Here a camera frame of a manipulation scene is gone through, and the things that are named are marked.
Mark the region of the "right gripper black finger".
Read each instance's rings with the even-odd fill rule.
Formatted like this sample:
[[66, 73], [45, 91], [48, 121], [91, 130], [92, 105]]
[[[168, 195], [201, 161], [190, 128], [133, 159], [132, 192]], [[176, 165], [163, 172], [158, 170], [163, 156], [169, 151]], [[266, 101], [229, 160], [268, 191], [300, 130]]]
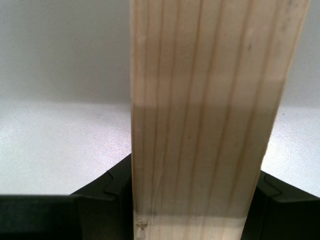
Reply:
[[319, 197], [261, 171], [241, 239], [319, 238]]
[[1, 195], [0, 238], [133, 239], [131, 156], [70, 195]]

